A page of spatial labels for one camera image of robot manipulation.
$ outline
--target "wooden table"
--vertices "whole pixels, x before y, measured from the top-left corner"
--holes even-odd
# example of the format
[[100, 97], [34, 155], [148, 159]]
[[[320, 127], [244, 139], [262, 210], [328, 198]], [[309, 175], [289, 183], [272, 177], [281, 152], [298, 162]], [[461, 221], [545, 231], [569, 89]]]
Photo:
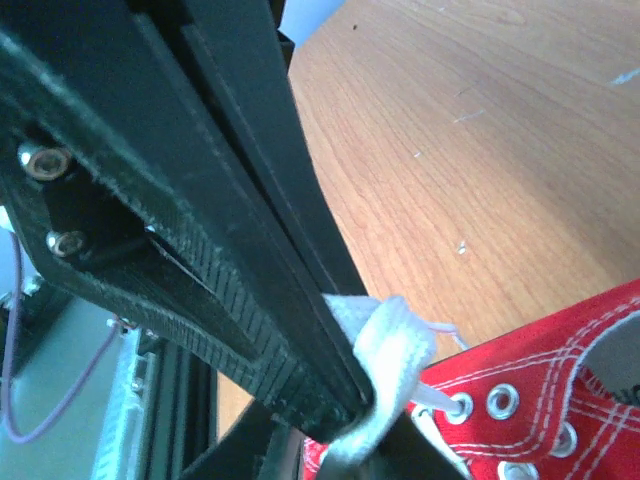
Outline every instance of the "wooden table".
[[290, 78], [371, 294], [475, 345], [638, 277], [638, 68], [637, 0], [348, 1]]

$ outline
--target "cable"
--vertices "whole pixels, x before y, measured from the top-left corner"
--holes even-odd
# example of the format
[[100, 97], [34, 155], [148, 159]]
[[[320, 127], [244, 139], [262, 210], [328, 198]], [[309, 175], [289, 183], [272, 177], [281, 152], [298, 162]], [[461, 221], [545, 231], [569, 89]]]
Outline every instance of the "cable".
[[16, 340], [18, 337], [18, 331], [20, 327], [20, 297], [22, 295], [22, 281], [23, 281], [23, 269], [22, 269], [22, 250], [20, 247], [20, 241], [15, 233], [9, 232], [11, 242], [13, 244], [14, 264], [15, 264], [15, 288], [14, 288], [14, 301], [9, 311], [9, 324], [7, 327], [6, 345], [4, 350], [4, 360], [2, 364], [2, 415], [4, 415], [7, 428], [7, 434], [9, 439], [17, 444], [27, 444], [37, 440], [44, 435], [53, 425], [60, 419], [64, 412], [73, 403], [78, 393], [84, 387], [85, 383], [95, 370], [98, 362], [106, 352], [107, 348], [113, 343], [117, 337], [119, 324], [114, 322], [111, 327], [111, 331], [107, 336], [107, 339], [100, 346], [94, 357], [89, 362], [87, 368], [78, 377], [76, 382], [71, 386], [66, 395], [62, 398], [60, 403], [51, 411], [51, 413], [45, 418], [45, 420], [34, 428], [30, 433], [22, 435], [18, 431], [15, 418], [13, 417], [13, 410], [11, 407], [11, 381], [13, 360], [15, 357]]

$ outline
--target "shoelace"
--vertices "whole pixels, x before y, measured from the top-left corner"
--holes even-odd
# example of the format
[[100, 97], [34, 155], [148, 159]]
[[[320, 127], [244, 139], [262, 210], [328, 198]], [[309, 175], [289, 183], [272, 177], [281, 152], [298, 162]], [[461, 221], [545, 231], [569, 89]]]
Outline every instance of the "shoelace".
[[[421, 372], [436, 353], [437, 333], [452, 335], [462, 349], [468, 348], [454, 325], [423, 321], [400, 296], [381, 303], [373, 297], [325, 295], [325, 301], [353, 345], [354, 356], [375, 392], [373, 408], [352, 430], [330, 444], [325, 461], [345, 468], [362, 464], [409, 401], [427, 410], [460, 413], [458, 402], [420, 382]], [[420, 429], [422, 433], [469, 477], [464, 461], [446, 445], [432, 419], [431, 423], [432, 427]]]

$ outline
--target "wood grain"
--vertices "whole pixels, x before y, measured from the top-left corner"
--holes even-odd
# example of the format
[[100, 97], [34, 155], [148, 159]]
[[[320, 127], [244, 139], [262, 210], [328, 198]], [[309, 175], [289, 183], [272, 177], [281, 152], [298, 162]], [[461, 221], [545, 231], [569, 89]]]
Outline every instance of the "wood grain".
[[[610, 82], [639, 26], [637, 0], [352, 0], [321, 27], [290, 79], [370, 292], [478, 344], [638, 277], [640, 76]], [[221, 432], [248, 401], [221, 383]]]

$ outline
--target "metal eyelet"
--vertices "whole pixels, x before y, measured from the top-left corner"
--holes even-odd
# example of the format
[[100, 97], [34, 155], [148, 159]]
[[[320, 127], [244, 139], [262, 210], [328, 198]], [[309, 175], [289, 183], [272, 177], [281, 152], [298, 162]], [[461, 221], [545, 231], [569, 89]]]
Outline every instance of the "metal eyelet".
[[564, 422], [562, 432], [551, 450], [551, 455], [556, 458], [567, 458], [578, 448], [578, 434], [569, 422]]
[[510, 418], [518, 408], [520, 395], [513, 385], [501, 383], [489, 392], [487, 397], [487, 412], [496, 420]]
[[498, 478], [500, 480], [540, 480], [540, 475], [533, 463], [500, 462]]
[[451, 397], [451, 400], [460, 404], [460, 411], [457, 413], [446, 412], [447, 421], [452, 425], [460, 425], [467, 421], [473, 413], [473, 399], [468, 393], [460, 392]]

